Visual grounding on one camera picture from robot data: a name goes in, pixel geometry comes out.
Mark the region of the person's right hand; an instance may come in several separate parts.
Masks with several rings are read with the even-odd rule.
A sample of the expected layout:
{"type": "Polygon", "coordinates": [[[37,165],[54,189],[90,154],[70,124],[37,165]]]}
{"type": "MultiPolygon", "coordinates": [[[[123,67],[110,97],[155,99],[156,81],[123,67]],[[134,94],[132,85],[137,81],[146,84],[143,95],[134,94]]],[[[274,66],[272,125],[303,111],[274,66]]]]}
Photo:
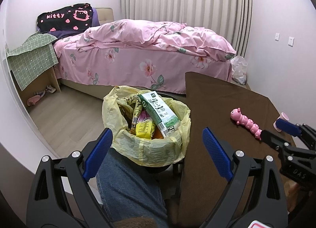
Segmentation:
{"type": "Polygon", "coordinates": [[[287,198],[287,210],[288,212],[292,212],[299,198],[300,185],[292,180],[288,180],[284,184],[284,191],[287,198]]]}

